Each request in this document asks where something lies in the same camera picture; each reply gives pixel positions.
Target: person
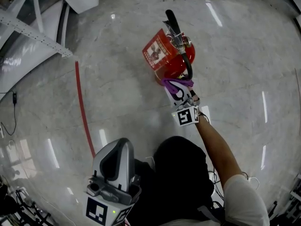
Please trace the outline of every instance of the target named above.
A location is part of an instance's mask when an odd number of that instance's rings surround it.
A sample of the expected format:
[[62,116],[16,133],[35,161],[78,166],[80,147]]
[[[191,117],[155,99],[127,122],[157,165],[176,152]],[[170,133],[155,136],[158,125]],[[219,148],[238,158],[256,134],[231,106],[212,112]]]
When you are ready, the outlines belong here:
[[[199,114],[197,130],[216,169],[224,192],[224,208],[214,209],[206,155],[189,140],[165,140],[154,154],[156,172],[135,160],[142,193],[127,219],[131,226],[268,226],[262,198],[243,175],[222,136]],[[210,220],[208,209],[219,222]]]

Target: power cord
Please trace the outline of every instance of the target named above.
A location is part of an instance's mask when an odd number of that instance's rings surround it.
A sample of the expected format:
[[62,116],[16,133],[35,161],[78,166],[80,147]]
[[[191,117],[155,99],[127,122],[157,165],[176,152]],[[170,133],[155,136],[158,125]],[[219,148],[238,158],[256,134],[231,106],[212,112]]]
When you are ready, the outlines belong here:
[[9,92],[13,92],[12,90],[9,90],[8,92],[0,92],[0,94],[7,94]]
[[219,202],[217,202],[217,201],[213,201],[213,203],[216,203],[216,204],[217,204],[217,206],[219,206],[219,208],[222,208],[222,205],[221,205]]
[[246,172],[244,172],[244,171],[243,171],[242,173],[243,173],[243,174],[245,174],[245,176],[246,176],[246,179],[247,179],[247,180],[249,180],[249,176],[248,176],[248,174],[247,174]]
[[258,188],[259,188],[259,186],[260,186],[260,182],[259,182],[259,180],[258,180],[258,178],[256,178],[256,177],[249,177],[249,182],[251,182],[251,179],[255,179],[257,182],[258,182],[258,186],[257,186],[257,188],[255,189],[255,190],[257,190]]
[[214,177],[213,177],[214,190],[215,190],[215,192],[217,193],[217,195],[219,195],[219,197],[224,201],[224,197],[223,197],[223,195],[221,194],[220,190],[219,190],[218,187],[217,187],[217,183],[219,183],[220,180],[217,181],[217,175],[216,175],[216,173],[215,173],[215,167],[213,167],[213,176],[214,176]]
[[17,93],[16,92],[13,92],[12,90],[6,92],[6,93],[3,93],[1,92],[0,94],[7,94],[9,92],[12,92],[13,93],[13,104],[14,104],[14,119],[15,119],[15,127],[14,127],[14,130],[12,133],[9,133],[8,130],[6,129],[5,125],[0,122],[1,126],[4,128],[4,130],[7,132],[7,134],[9,134],[10,136],[12,136],[16,130],[16,127],[17,127],[17,121],[16,121],[16,104],[17,104]]

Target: perforated metal bar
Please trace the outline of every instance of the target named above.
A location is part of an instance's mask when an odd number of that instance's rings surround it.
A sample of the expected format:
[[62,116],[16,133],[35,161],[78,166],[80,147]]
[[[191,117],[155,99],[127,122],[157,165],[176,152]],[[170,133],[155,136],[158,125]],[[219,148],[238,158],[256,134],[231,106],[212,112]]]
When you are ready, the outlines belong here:
[[70,57],[73,53],[60,45],[59,43],[53,41],[51,38],[40,33],[36,29],[30,27],[19,19],[11,16],[8,12],[0,9],[0,22],[8,27],[13,28],[16,32],[22,33],[25,36],[32,38],[41,42],[42,44],[47,45],[48,47],[54,49],[57,53],[63,55],[64,57]]

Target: forearm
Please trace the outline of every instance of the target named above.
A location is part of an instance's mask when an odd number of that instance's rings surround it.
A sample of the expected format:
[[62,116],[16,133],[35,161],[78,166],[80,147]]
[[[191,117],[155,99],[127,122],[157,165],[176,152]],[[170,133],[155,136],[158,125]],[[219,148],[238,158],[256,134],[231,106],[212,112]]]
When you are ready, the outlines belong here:
[[219,174],[222,187],[224,187],[226,181],[231,176],[242,174],[242,171],[227,142],[207,122],[204,116],[199,116],[199,123],[196,124],[196,127],[203,139],[212,164]]

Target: polished marble floor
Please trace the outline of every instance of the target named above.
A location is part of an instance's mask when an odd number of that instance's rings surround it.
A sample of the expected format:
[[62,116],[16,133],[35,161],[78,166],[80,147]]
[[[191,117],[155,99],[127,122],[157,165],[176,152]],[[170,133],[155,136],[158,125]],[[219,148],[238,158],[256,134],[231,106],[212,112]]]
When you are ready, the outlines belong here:
[[[212,125],[241,169],[259,179],[266,206],[277,200],[281,207],[301,166],[296,79],[297,73],[301,80],[301,40],[294,12],[281,0],[100,0],[96,8],[70,14],[66,43],[80,63],[95,150],[127,137],[136,158],[148,161],[173,135],[204,149],[193,125],[175,125],[165,92],[141,53],[164,27],[166,9],[174,11],[196,47],[194,89]],[[92,155],[74,59],[55,55],[14,89],[17,128],[0,139],[1,172],[61,225],[73,225],[68,218],[88,225],[81,199]],[[13,127],[10,95],[0,102],[0,118]]]

